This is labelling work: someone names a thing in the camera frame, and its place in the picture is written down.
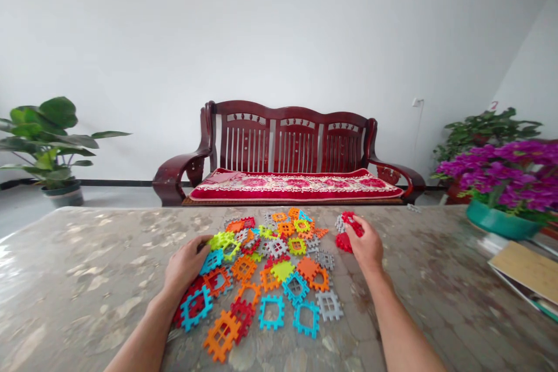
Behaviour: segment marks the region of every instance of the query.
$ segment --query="person's left hand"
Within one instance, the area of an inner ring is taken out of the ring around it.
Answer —
[[[164,291],[182,296],[188,290],[211,250],[211,247],[206,244],[198,253],[198,246],[212,237],[212,235],[200,235],[193,238],[171,256],[164,273]]]

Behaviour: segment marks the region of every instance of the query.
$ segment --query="bench backrest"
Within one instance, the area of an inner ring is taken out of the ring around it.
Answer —
[[[253,172],[354,171],[362,167],[364,138],[372,138],[370,127],[376,126],[374,119],[355,113],[270,109],[248,101],[209,102],[205,112],[212,171],[217,164]]]

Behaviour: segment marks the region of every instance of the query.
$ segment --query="table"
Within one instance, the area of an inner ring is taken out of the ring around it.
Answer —
[[[332,287],[345,317],[320,320],[317,339],[292,327],[261,331],[213,363],[202,341],[238,285],[208,319],[167,345],[165,371],[380,371],[380,334],[354,257],[334,245],[335,219],[347,208],[303,209],[330,232],[321,247],[335,253]],[[384,265],[403,303],[449,370],[543,370],[558,357],[558,327],[513,294],[476,249],[482,233],[465,206],[358,207],[385,246]],[[216,233],[224,219],[269,208],[66,208],[0,243],[0,370],[101,371],[160,290],[170,255],[197,234]]]

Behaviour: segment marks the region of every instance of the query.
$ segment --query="bench armrest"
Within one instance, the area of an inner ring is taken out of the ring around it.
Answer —
[[[424,193],[424,190],[426,189],[426,183],[424,182],[423,177],[413,169],[402,166],[400,164],[383,162],[376,156],[370,156],[368,158],[368,163],[374,164],[376,166],[386,167],[388,169],[396,171],[397,173],[400,173],[405,179],[407,179],[407,183],[409,184],[409,186],[407,187],[405,193],[401,196],[406,203],[414,204],[415,199],[422,195]]]
[[[165,161],[153,178],[153,189],[161,199],[163,206],[181,206],[186,194],[182,190],[182,176],[186,175],[196,187],[202,182],[203,161],[211,150],[198,148],[190,154],[182,154]]]

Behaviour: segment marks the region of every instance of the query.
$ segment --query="wooden sofa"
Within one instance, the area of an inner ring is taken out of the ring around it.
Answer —
[[[248,101],[210,101],[201,109],[201,131],[202,138],[196,151],[173,157],[159,167],[153,188],[163,206],[201,205],[186,197],[182,177],[186,172],[192,186],[199,185],[207,157],[212,172],[222,167],[244,172],[348,173],[374,164],[380,179],[393,185],[401,177],[407,181],[405,193],[399,198],[338,203],[340,205],[414,203],[425,189],[424,179],[416,171],[376,157],[376,119],[355,113],[324,115],[297,106],[270,109]],[[216,202],[215,205],[239,204]]]

